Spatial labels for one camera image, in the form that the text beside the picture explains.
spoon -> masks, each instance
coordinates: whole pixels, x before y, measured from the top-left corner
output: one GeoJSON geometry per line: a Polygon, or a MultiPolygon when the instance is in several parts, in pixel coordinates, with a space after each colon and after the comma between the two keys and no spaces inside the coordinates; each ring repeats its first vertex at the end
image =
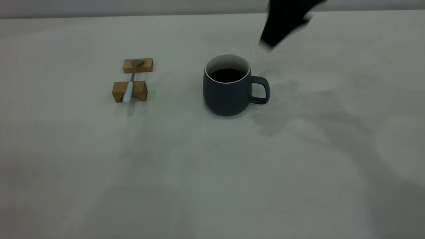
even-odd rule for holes
{"type": "Polygon", "coordinates": [[[131,80],[129,81],[128,85],[127,85],[127,89],[125,90],[124,96],[122,97],[122,101],[123,102],[130,102],[131,101],[131,96],[133,95],[133,86],[134,86],[134,76],[136,75],[136,68],[138,65],[142,64],[143,62],[145,62],[142,59],[136,59],[133,60],[131,62],[131,64],[133,64],[133,75],[131,75],[131,80]]]}

wooden block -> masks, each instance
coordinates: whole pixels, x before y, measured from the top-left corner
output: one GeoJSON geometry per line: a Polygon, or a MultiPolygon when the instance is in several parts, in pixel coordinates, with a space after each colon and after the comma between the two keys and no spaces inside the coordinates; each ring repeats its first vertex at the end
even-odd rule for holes
{"type": "MultiPolygon", "coordinates": [[[[133,72],[133,64],[131,64],[131,61],[133,59],[124,60],[124,65],[122,67],[122,70],[124,73],[132,73],[133,72]]],[[[144,58],[144,62],[137,66],[136,72],[152,72],[153,71],[153,59],[152,58],[144,58]]]]}
{"type": "MultiPolygon", "coordinates": [[[[128,81],[114,82],[112,95],[115,102],[122,102],[125,90],[127,89],[128,81]]],[[[139,98],[141,101],[147,100],[147,87],[144,81],[135,81],[133,86],[133,97],[139,98]]]]}

black cloth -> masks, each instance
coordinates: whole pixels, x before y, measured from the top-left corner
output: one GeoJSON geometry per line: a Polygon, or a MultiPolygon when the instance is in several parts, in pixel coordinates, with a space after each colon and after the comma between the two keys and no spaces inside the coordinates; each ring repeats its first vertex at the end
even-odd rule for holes
{"type": "Polygon", "coordinates": [[[306,14],[326,0],[270,0],[269,17],[261,41],[270,48],[277,46],[290,32],[309,23],[306,14]]]}

mug rim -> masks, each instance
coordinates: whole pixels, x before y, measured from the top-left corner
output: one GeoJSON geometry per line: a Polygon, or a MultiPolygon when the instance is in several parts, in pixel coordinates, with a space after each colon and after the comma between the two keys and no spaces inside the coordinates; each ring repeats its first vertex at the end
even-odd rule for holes
{"type": "Polygon", "coordinates": [[[245,79],[246,77],[248,77],[248,75],[249,75],[249,73],[251,72],[251,65],[249,64],[249,62],[245,59],[245,58],[243,58],[243,57],[241,57],[241,56],[238,56],[238,55],[234,55],[234,54],[228,54],[228,53],[226,53],[226,54],[221,54],[221,55],[218,55],[218,56],[215,56],[215,57],[213,57],[213,58],[211,58],[207,63],[206,63],[206,65],[205,65],[205,67],[204,67],[204,73],[207,75],[207,77],[210,79],[210,80],[212,80],[212,81],[214,81],[214,82],[217,82],[217,83],[220,83],[220,84],[233,84],[233,83],[236,83],[236,82],[239,82],[239,81],[241,81],[241,80],[243,80],[243,79],[245,79]],[[208,63],[210,63],[212,60],[214,60],[215,58],[217,58],[217,57],[221,57],[221,56],[225,56],[225,55],[229,55],[229,56],[234,56],[234,57],[239,57],[240,59],[242,59],[243,61],[245,61],[245,63],[248,65],[248,72],[246,73],[246,75],[244,76],[244,77],[242,77],[240,80],[237,80],[237,81],[233,81],[233,82],[219,82],[219,81],[216,81],[216,80],[214,80],[213,78],[211,78],[210,77],[210,75],[207,73],[207,65],[208,65],[208,63]]]}

spoon head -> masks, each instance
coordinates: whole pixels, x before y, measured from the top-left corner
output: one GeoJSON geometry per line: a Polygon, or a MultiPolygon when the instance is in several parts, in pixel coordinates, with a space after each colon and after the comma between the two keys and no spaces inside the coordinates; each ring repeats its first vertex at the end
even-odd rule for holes
{"type": "Polygon", "coordinates": [[[136,60],[131,61],[131,64],[133,64],[133,66],[136,67],[136,66],[142,64],[143,62],[145,62],[145,61],[142,60],[142,59],[136,59],[136,60]]]}

